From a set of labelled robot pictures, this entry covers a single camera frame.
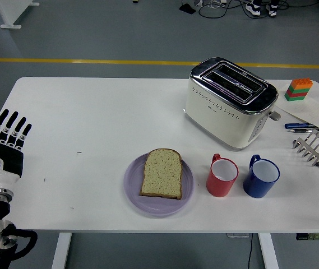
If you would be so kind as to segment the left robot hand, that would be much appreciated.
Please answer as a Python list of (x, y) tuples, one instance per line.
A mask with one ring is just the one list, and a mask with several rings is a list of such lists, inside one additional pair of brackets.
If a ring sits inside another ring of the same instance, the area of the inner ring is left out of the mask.
[(22, 148), (32, 128), (25, 117), (18, 119), (17, 111), (5, 109), (0, 114), (0, 193), (11, 193), (22, 177), (24, 153)]

